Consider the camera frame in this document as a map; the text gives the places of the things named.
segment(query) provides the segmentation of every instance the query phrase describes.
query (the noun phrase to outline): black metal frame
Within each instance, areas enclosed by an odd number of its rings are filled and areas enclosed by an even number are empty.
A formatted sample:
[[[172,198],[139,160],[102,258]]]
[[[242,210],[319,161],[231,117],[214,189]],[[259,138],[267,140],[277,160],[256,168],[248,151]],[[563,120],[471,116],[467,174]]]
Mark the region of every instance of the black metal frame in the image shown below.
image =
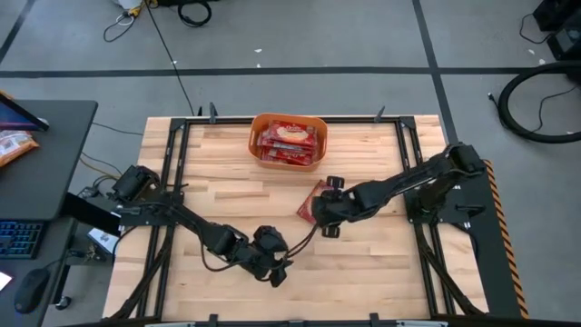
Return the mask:
[[[419,137],[418,132],[416,130],[415,119],[413,116],[322,116],[320,117],[325,123],[327,124],[394,124],[396,129],[396,135],[398,137],[398,145],[399,145],[399,153],[401,157],[401,163],[404,170],[408,170],[411,168],[408,156],[408,148],[406,145],[405,137],[404,137],[404,128],[409,130],[409,135],[411,138],[412,149],[414,153],[414,158],[417,164],[423,161],[423,156],[421,153],[421,149],[419,147]],[[185,167],[185,161],[187,156],[187,145],[188,139],[190,135],[190,128],[194,125],[200,124],[251,124],[253,117],[218,117],[216,115],[212,115],[210,118],[208,117],[196,117],[196,118],[173,118],[170,123],[169,135],[167,139],[167,144],[165,148],[165,156],[163,158],[163,167],[162,167],[162,175],[161,175],[161,187],[163,189],[167,189],[168,187],[168,179],[169,179],[169,172],[171,168],[172,162],[172,155],[173,155],[173,147],[175,144],[175,139],[178,134],[178,131],[182,130],[182,137],[180,143],[180,151],[178,153],[178,163],[177,169],[175,173],[175,180],[173,184],[173,191],[177,194],[182,195],[181,185],[182,185],[182,178],[183,178],[183,171]],[[410,199],[406,196],[406,205],[407,207],[410,205]],[[424,237],[425,235],[422,228],[422,223],[413,223],[414,231],[416,234],[416,241],[420,242],[420,237]],[[434,253],[439,261],[439,263],[445,268],[446,264],[444,261],[444,255],[442,250],[441,241],[439,238],[438,227],[435,224],[431,224],[430,227],[430,234],[432,239],[432,247],[434,249]],[[146,264],[144,268],[144,273],[149,270],[151,264],[153,262],[153,258],[155,257],[155,253],[157,252],[157,243],[159,238],[159,226],[153,226],[152,233],[150,236],[150,243],[148,246],[148,252],[146,255]],[[169,237],[170,241],[172,242],[174,233],[174,226],[170,225],[167,227],[165,237]],[[434,292],[434,283],[432,281],[432,275],[430,272],[430,266],[426,258],[423,256],[419,256],[421,270],[424,280],[424,285],[426,289],[426,296],[428,300],[428,309],[430,316],[435,316],[438,314],[438,306],[436,302],[436,295]],[[165,260],[162,264],[162,268],[160,271],[160,280],[159,280],[159,287],[156,294],[155,299],[155,312],[154,317],[161,319],[162,312],[163,312],[163,301],[165,298],[165,290],[167,286],[167,278],[168,278],[168,271],[170,266],[171,256]],[[444,300],[446,304],[446,312],[447,314],[455,314],[455,307],[454,302],[452,300],[452,296],[450,295],[449,290],[447,287],[442,283],[442,290],[444,292]],[[142,299],[140,300],[137,317],[144,317],[145,316],[145,308],[147,305],[147,297],[148,293],[146,292]],[[324,321],[312,321],[310,325],[335,325],[335,326],[369,326],[369,322],[374,322],[373,325],[382,325],[388,324],[393,325],[395,321],[388,320],[382,321],[379,320],[377,314],[371,313],[369,321],[348,321],[348,322],[324,322]],[[288,326],[290,322],[231,322],[235,323],[236,325],[244,325],[249,324],[253,326],[257,325],[285,325]]]

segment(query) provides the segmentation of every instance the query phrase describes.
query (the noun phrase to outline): concrete floor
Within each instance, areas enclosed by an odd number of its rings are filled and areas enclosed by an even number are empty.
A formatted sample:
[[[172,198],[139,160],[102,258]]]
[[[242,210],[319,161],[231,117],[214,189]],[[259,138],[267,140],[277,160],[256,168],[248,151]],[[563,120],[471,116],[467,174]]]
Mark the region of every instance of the concrete floor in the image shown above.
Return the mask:
[[[119,41],[107,44],[103,29],[120,10],[110,1],[29,0],[24,24],[8,51],[0,48],[0,88],[21,99],[88,99],[99,103],[95,121],[140,132],[148,116],[187,115],[172,76],[70,77],[66,72],[167,70],[171,63],[151,18],[141,15]],[[222,0],[200,29],[180,23],[167,8],[153,11],[180,69],[276,67],[530,67],[554,61],[546,45],[518,36],[523,15],[539,0]],[[25,8],[23,0],[0,6],[0,44]],[[435,58],[424,49],[423,10]],[[524,33],[543,34],[528,20]],[[53,72],[19,78],[22,72]],[[511,75],[446,74],[442,87],[426,74],[246,74],[236,70],[190,71],[184,86],[194,107],[216,103],[220,115],[440,114],[448,132],[474,144],[495,163],[508,228],[531,317],[580,321],[581,257],[576,238],[581,204],[576,198],[581,144],[532,144],[498,123],[487,93],[499,94]],[[544,76],[515,92],[515,115],[535,126],[540,99],[571,85]],[[550,132],[578,131],[581,92],[547,102]],[[84,151],[124,170],[136,162],[140,138],[94,127]],[[78,192],[94,173],[79,165],[71,185]],[[64,312],[50,310],[45,326],[96,321],[111,268],[73,268],[65,291],[75,299]]]

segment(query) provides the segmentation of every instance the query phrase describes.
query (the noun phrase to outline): wooden table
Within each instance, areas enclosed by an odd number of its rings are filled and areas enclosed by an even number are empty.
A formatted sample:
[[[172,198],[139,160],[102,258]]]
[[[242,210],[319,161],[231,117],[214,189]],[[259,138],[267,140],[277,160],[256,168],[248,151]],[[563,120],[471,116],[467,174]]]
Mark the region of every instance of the wooden table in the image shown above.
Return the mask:
[[[439,153],[445,141],[438,117],[415,119],[424,156]],[[138,164],[157,173],[162,170],[169,123],[170,118],[150,118],[145,128]],[[340,175],[350,187],[402,171],[393,124],[330,124],[327,156],[314,173],[258,167],[247,150],[249,131],[248,125],[191,129],[183,177],[189,184],[183,189],[185,204],[210,221],[231,224],[248,235],[263,224],[276,226],[289,246],[310,230],[295,212],[319,179]],[[445,224],[439,230],[449,273],[486,311],[468,235]],[[119,245],[103,316],[118,310],[142,277],[149,234],[150,227],[137,228]],[[207,257],[210,265],[223,265]],[[221,321],[367,320],[370,312],[380,319],[429,317],[413,227],[401,196],[372,219],[344,223],[339,239],[317,233],[294,261],[287,280],[276,289],[239,267],[209,272],[202,265],[197,236],[179,226],[163,320],[207,321],[211,313],[219,314]],[[443,312],[438,277],[432,275]],[[153,312],[156,288],[154,282],[148,313]]]

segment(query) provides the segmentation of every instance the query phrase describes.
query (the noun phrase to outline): black desk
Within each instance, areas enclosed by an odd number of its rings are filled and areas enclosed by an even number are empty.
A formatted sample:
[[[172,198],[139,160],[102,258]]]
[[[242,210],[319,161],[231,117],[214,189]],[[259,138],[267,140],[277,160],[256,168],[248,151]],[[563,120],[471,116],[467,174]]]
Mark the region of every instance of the black desk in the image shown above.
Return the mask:
[[[40,326],[61,281],[64,257],[74,232],[72,217],[57,217],[67,195],[84,141],[91,128],[94,101],[18,101],[26,110],[48,120],[50,129],[34,133],[40,148],[0,168],[0,218],[53,219],[35,260],[0,260],[0,271],[14,279],[0,291],[3,326]],[[51,277],[40,305],[29,314],[14,309],[16,289],[25,275],[54,260]]]

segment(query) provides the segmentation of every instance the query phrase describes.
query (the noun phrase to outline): computer mouse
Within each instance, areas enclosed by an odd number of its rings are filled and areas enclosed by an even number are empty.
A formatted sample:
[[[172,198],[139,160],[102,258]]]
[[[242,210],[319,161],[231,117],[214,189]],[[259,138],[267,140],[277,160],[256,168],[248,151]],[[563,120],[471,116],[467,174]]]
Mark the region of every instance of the computer mouse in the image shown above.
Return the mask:
[[[47,269],[34,269],[25,276],[15,295],[17,312],[30,313],[36,309],[43,299],[50,275]]]

